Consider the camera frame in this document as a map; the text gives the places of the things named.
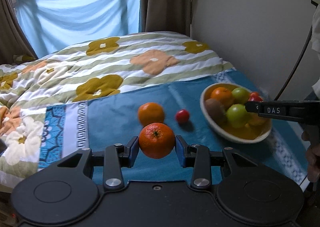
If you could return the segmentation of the right hand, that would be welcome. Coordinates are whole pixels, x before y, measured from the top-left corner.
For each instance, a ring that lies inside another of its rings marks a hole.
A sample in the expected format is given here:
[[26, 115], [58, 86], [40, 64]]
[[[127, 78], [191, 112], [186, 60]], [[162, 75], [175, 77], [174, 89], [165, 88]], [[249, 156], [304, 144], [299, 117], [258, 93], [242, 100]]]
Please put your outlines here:
[[305, 154], [308, 162], [308, 180], [316, 183], [319, 180], [319, 130], [315, 126], [305, 126], [302, 139], [310, 142]]

